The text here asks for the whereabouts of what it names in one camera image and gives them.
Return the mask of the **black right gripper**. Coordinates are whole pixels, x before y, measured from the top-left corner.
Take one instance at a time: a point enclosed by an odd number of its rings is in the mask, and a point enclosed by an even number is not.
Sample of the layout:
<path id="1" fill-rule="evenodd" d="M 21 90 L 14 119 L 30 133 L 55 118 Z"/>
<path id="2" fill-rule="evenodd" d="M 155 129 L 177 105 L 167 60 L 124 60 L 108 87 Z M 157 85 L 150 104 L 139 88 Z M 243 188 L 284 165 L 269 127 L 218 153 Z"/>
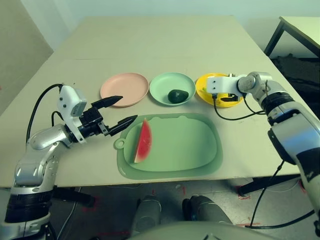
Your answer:
<path id="1" fill-rule="evenodd" d="M 219 97 L 222 102 L 238 102 L 239 97 L 233 93 L 221 93 Z"/>

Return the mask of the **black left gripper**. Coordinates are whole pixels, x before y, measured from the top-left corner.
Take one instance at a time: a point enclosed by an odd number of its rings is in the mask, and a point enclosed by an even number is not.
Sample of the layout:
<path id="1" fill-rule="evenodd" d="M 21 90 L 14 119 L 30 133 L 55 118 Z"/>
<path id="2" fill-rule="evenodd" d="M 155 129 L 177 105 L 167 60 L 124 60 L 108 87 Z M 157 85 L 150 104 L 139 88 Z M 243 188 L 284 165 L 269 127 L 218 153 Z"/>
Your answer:
<path id="1" fill-rule="evenodd" d="M 104 124 L 104 119 L 99 112 L 99 109 L 113 106 L 122 98 L 123 96 L 114 95 L 102 98 L 91 103 L 92 107 L 84 111 L 83 114 L 79 117 L 81 126 L 78 129 L 81 135 L 84 138 L 100 134 L 103 134 L 104 136 L 114 136 L 128 128 L 136 120 L 136 118 L 138 117 L 137 115 L 126 117 L 120 120 L 115 126 L 108 127 Z"/>

